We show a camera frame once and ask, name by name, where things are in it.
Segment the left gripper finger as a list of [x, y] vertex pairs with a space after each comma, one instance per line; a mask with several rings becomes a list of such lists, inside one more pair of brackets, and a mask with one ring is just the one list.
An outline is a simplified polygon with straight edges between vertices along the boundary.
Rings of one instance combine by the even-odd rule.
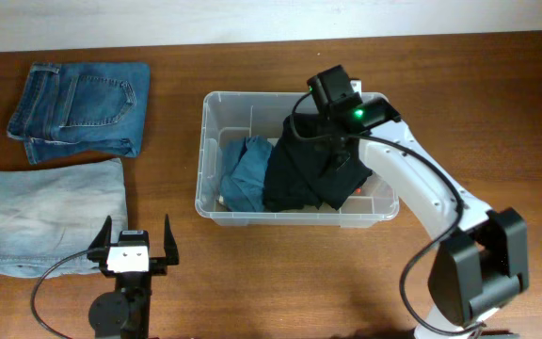
[[107, 216], [101, 230], [95, 236], [91, 244], [89, 245], [90, 250], [104, 250], [110, 245], [112, 234], [112, 218]]
[[170, 226], [169, 216], [165, 215], [164, 225], [164, 251], [167, 266], [176, 266], [180, 263], [180, 255], [176, 240]]

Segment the teal blue shirt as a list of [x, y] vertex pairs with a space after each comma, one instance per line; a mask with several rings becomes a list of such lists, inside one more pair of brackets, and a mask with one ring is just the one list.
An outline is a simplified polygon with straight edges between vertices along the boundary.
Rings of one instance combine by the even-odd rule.
[[265, 138], [242, 137], [222, 150], [219, 196], [232, 212], [262, 212], [264, 178], [273, 145]]

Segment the dark navy garment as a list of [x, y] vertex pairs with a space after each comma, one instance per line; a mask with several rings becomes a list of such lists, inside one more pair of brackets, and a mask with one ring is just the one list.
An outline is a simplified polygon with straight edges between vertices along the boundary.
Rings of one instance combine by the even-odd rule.
[[320, 198], [322, 204], [326, 203], [335, 210], [340, 209], [347, 198], [373, 174], [371, 169], [361, 163], [363, 168], [360, 170], [321, 177], [320, 173], [329, 156], [325, 142], [298, 140], [293, 134], [289, 119], [283, 121], [283, 130], [279, 140], [284, 142], [296, 168]]

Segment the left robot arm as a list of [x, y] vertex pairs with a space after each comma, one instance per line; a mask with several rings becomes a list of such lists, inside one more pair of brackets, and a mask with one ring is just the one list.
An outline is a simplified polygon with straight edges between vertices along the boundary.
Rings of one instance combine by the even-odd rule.
[[169, 266], [180, 263], [177, 243], [165, 219], [162, 257], [150, 256], [146, 231], [122, 231], [112, 241], [112, 219], [107, 218], [88, 247], [88, 259], [106, 278], [115, 280], [114, 290], [91, 304], [88, 321], [96, 338], [147, 338], [149, 336], [151, 279], [165, 276]]

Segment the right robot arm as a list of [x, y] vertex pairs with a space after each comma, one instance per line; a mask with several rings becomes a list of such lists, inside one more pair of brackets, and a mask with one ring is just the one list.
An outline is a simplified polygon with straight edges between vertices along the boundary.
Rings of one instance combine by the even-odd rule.
[[412, 135], [383, 96], [362, 99], [342, 66], [308, 79], [322, 121], [319, 140], [359, 143], [359, 161], [379, 175], [420, 221], [430, 241], [405, 265], [437, 252], [428, 277], [433, 306], [413, 313], [414, 338], [488, 338], [486, 321], [529, 287], [527, 224], [513, 208], [495, 211], [460, 185]]

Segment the light blue jeans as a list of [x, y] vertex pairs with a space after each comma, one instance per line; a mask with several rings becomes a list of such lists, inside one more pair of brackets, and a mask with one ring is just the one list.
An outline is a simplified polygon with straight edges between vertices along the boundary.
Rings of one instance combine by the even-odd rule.
[[0, 171], [0, 274], [38, 278], [88, 248], [107, 218], [128, 229], [119, 159], [57, 169]]

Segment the black garment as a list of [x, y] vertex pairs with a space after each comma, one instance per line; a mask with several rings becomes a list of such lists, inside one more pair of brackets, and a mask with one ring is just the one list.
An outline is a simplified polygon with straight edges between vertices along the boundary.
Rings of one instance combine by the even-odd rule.
[[267, 162], [263, 181], [263, 205], [271, 212], [319, 208], [322, 201], [296, 168], [284, 142], [278, 140]]

